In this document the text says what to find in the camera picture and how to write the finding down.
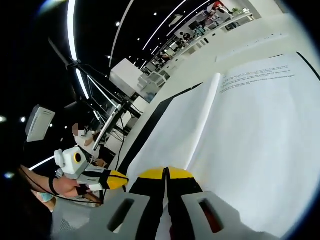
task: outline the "white wall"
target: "white wall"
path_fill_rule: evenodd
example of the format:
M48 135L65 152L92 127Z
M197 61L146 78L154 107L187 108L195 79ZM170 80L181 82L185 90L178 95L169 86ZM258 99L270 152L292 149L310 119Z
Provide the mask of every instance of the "white wall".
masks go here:
M232 11L232 9L237 8L239 10L243 9L241 0L220 0L228 9Z
M255 18L270 17L278 14L283 14L280 7L274 0L237 0L246 5Z

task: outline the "black ceiling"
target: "black ceiling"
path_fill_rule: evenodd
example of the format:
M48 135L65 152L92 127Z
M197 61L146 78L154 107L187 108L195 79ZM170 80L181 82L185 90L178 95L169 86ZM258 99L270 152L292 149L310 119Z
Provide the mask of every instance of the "black ceiling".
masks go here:
M132 62L137 61L138 67L144 61L149 61L152 58L150 50L167 41L166 35L171 31L169 23L172 18L167 20L143 51L144 45L182 1L135 0L118 36L111 67L129 56ZM90 64L106 74L110 72L107 56L111 54L118 30L116 22L121 21L129 2L130 0L76 1L75 45L78 58L84 64ZM186 16L204 2L205 0L188 0L174 14ZM82 91L74 72L67 72L48 44L48 38L51 38L64 55L70 56L68 1L62 1L40 14L43 3L42 0L8 1L5 11L12 13L11 18L2 20L5 74L1 80L3 93L0 116L5 116L7 122L0 124L0 130L2 136L5 136L2 140L16 148L16 155L23 159L22 163L27 167L52 156L56 149L72 147L74 140L70 127L80 118L80 113L67 116L61 113L65 106L76 101L76 95L81 95ZM107 78L99 76L97 80L106 88L112 87ZM38 104L55 111L57 115L45 140L28 143L23 153L26 125L20 122L20 118L28 117Z

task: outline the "spotlight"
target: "spotlight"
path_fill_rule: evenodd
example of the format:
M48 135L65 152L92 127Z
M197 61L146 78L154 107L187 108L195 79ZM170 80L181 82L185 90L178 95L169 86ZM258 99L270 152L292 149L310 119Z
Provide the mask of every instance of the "spotlight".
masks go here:
M0 116L0 123L4 123L7 121L7 118L5 116Z

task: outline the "person's hand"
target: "person's hand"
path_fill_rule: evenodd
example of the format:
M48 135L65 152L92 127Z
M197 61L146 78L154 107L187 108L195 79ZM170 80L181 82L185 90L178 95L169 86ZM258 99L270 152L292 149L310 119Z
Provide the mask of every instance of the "person's hand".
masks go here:
M96 165L97 165L98 167L100 167L100 168L103 168L104 165L105 165L105 161L103 161L102 159L98 158L98 159L96 160Z
M80 187L75 179L69 179L66 176L62 176L59 179L53 180L54 190L67 198L78 196L76 187Z

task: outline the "person's arm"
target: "person's arm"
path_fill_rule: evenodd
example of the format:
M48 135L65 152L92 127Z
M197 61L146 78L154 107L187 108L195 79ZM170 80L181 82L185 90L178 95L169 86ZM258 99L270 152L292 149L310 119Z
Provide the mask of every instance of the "person's arm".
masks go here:
M49 187L49 178L46 176L41 176L36 174L33 171L30 171L25 166L20 166L19 169L20 174L28 181L28 183L32 186L32 189L39 193L51 193ZM79 184L75 179L69 179L66 176L63 176L59 179L55 178L53 180L53 188L54 190L65 197L76 197L78 196L78 192L76 187L79 187Z
M94 136L84 142L84 146L88 147L94 141Z

